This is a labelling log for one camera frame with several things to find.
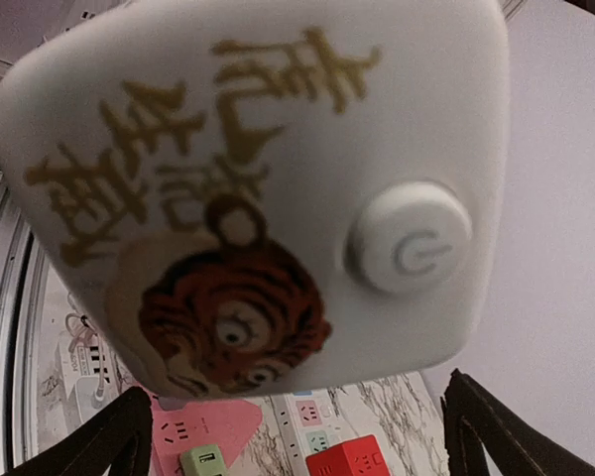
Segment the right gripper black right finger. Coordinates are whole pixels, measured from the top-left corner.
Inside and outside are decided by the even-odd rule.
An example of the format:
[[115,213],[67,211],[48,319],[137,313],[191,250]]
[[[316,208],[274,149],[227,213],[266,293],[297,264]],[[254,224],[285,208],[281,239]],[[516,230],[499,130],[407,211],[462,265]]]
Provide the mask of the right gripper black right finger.
[[454,370],[440,400],[451,475],[595,475],[595,467],[529,426],[471,376]]

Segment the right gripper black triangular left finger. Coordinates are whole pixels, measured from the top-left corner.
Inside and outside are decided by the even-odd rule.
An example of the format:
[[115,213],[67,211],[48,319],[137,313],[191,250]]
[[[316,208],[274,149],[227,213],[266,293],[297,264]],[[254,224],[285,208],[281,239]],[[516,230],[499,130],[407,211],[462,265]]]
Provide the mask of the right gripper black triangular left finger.
[[150,397],[132,387],[64,440],[6,475],[143,476],[150,472],[152,439]]

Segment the white charger plug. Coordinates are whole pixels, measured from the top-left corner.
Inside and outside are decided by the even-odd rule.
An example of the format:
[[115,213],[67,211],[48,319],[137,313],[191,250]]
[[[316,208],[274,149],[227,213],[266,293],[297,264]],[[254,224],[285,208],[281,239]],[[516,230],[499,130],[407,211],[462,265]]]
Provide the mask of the white charger plug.
[[99,375],[79,377],[69,393],[69,401],[79,410],[95,411],[111,402],[111,394]]

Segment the white power strip with USB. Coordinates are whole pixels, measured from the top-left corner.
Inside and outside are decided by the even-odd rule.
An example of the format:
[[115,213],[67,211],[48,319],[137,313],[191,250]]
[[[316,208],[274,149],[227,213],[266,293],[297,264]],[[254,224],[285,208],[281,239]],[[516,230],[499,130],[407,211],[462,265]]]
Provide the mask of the white power strip with USB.
[[121,393],[116,356],[97,335],[59,335],[55,370],[59,415],[68,432],[94,417]]

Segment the green plug adapter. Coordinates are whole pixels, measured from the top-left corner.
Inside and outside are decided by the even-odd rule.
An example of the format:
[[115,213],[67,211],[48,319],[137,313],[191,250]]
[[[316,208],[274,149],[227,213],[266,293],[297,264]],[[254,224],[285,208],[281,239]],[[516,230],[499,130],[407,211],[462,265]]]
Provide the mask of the green plug adapter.
[[179,456],[184,476],[227,476],[228,468],[215,444],[194,447]]

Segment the pink triangular power socket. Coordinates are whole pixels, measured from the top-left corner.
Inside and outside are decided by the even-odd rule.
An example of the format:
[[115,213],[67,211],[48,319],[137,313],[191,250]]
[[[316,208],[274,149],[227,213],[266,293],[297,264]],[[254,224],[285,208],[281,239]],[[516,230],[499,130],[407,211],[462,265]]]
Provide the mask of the pink triangular power socket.
[[244,400],[188,402],[166,411],[150,395],[153,415],[152,462],[156,475],[180,475],[179,456],[198,446],[214,444],[230,466],[263,422],[261,409]]

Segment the red cube socket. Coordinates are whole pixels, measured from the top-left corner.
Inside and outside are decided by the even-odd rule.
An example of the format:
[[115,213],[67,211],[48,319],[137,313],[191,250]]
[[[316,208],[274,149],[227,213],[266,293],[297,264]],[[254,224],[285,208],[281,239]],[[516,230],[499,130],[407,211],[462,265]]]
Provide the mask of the red cube socket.
[[346,440],[305,459],[310,476],[390,476],[377,438]]

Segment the long white colourful power strip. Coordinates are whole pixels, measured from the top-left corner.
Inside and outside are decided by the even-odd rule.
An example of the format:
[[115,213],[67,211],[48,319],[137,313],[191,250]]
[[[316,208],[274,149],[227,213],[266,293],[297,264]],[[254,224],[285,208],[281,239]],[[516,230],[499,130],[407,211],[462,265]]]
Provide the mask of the long white colourful power strip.
[[287,458],[294,475],[308,475],[305,460],[339,443],[343,425],[326,390],[271,396]]

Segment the white cube socket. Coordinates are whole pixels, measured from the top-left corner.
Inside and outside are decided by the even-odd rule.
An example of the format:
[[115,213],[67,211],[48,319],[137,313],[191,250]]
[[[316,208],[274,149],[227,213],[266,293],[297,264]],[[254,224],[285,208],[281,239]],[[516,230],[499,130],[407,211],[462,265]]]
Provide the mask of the white cube socket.
[[272,395],[440,364],[498,234],[495,1],[135,1],[0,82],[0,168],[147,389]]

